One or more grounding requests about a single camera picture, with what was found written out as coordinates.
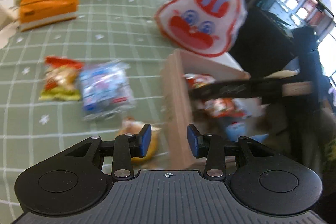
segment checkered tablecloth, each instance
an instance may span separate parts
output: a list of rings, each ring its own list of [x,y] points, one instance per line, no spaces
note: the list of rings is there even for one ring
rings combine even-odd
[[[127,115],[164,127],[160,70],[174,46],[163,38],[152,18],[159,0],[80,0],[78,18],[32,31],[18,32],[0,50],[0,223],[22,213],[14,192],[26,168],[91,135],[113,140],[121,117],[82,120],[82,102],[39,101],[47,55],[86,63],[122,59],[136,108]],[[157,156],[146,168],[166,168],[163,134]],[[103,171],[110,172],[111,159]]]

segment rabbit-shaped box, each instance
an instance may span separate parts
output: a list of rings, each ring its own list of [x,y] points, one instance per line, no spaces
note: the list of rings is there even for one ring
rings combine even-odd
[[[155,15],[162,34],[206,57],[227,52],[246,18],[244,0],[168,0]]]

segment blue eye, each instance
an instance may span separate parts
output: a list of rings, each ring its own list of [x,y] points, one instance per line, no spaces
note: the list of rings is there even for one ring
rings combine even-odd
[[[183,13],[182,18],[190,25],[193,26],[198,22],[198,13],[194,10],[188,10]]]
[[[211,21],[204,21],[199,25],[198,31],[211,35],[215,32],[215,24]]]

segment silver bolt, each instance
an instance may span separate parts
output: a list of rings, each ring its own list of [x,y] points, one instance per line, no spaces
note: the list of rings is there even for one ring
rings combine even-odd
[[[222,170],[219,169],[210,169],[207,171],[208,176],[213,177],[213,178],[219,178],[221,177],[224,173]]]
[[[114,172],[114,175],[118,178],[126,178],[131,174],[129,170],[126,169],[119,169],[116,172]]]

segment gray ribbed plate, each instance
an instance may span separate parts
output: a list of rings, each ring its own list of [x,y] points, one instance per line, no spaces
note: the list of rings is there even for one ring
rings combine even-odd
[[[115,183],[101,203],[81,214],[48,218],[27,213],[17,223],[325,224],[311,211],[290,218],[255,213],[238,203],[225,184],[206,180],[197,171],[148,170],[133,180]]]

